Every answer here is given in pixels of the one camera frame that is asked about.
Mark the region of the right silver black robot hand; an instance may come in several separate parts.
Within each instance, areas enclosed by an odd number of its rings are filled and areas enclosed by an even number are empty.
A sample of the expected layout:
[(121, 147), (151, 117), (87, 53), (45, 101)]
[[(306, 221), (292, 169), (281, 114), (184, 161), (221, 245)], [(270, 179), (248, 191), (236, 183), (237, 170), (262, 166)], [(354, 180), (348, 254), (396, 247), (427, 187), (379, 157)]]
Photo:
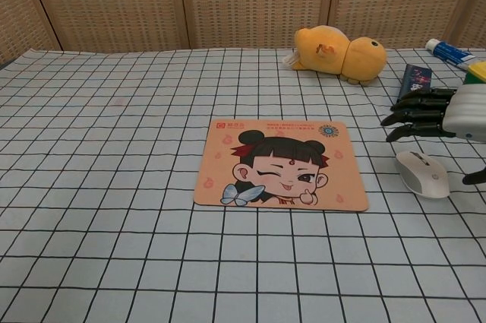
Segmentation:
[(419, 136), (486, 143), (486, 84), (413, 90), (390, 107), (383, 127), (399, 124), (387, 141)]

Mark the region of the white computer mouse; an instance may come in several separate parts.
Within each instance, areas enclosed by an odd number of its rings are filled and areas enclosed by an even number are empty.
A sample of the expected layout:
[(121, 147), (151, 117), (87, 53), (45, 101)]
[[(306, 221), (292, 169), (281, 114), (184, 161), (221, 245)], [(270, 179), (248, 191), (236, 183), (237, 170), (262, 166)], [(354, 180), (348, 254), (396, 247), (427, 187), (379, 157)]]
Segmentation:
[(405, 186), (424, 198), (447, 198), (450, 195), (448, 174), (434, 158), (416, 151), (396, 155), (396, 168)]

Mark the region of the orange cartoon girl mouse pad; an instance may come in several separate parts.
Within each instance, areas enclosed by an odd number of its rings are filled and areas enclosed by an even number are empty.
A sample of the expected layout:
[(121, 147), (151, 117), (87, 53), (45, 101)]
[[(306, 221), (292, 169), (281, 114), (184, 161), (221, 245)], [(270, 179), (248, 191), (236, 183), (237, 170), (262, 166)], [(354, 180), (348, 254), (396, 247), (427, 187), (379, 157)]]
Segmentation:
[(346, 125), (329, 120), (211, 122), (194, 203), (310, 211), (368, 209)]

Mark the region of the green container with yellow lid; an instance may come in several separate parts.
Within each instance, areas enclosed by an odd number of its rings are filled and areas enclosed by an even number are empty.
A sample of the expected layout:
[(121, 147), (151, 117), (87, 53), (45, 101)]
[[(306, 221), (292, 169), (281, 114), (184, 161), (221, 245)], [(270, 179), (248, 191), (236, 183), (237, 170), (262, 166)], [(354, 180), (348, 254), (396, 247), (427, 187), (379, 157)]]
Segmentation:
[(464, 84), (486, 84), (486, 61), (472, 63), (467, 70)]

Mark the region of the blue white toothpaste tube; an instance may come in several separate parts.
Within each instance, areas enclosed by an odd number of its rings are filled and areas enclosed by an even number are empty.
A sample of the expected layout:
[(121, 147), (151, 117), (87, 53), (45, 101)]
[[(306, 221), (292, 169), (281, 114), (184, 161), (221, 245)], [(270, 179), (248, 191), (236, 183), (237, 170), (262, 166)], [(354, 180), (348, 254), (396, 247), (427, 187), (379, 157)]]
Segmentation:
[(470, 52), (466, 52), (447, 42), (437, 39), (428, 40), (425, 44), (425, 48), (431, 52), (433, 56), (454, 65), (457, 68), (461, 68), (464, 71), (467, 71), (470, 65), (478, 61), (478, 59)]

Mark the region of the dark blue printed box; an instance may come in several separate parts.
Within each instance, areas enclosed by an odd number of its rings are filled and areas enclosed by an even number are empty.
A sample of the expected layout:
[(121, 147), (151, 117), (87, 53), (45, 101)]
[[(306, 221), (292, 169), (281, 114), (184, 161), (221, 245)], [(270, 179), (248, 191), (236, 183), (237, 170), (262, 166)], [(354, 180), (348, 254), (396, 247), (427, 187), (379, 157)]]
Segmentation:
[(431, 89), (432, 70), (417, 65), (407, 64), (402, 76), (400, 91), (397, 101), (414, 90)]

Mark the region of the yellow duck plush toy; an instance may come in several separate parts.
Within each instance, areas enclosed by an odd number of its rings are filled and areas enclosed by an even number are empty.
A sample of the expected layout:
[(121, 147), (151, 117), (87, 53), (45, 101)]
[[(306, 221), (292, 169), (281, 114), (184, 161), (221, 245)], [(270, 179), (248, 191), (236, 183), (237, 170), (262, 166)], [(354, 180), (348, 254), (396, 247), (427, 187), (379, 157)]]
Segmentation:
[(370, 84), (387, 63), (385, 48), (362, 36), (350, 40), (341, 30), (320, 25), (295, 32), (295, 51), (282, 63), (293, 70), (335, 74), (350, 84)]

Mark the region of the white black grid tablecloth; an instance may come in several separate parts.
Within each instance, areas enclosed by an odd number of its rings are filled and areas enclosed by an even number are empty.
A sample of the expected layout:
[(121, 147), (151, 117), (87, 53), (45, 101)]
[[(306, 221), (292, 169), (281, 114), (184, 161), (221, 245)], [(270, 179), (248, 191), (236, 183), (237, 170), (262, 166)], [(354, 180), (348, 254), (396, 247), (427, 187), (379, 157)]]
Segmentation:
[[(282, 66), (282, 50), (29, 51), (0, 68), (0, 323), (486, 323), (486, 144), (406, 138), (380, 120), (407, 64), (437, 87), (463, 73), (391, 49), (352, 86)], [(364, 213), (202, 207), (210, 122), (347, 124)], [(402, 151), (447, 171), (410, 191)]]

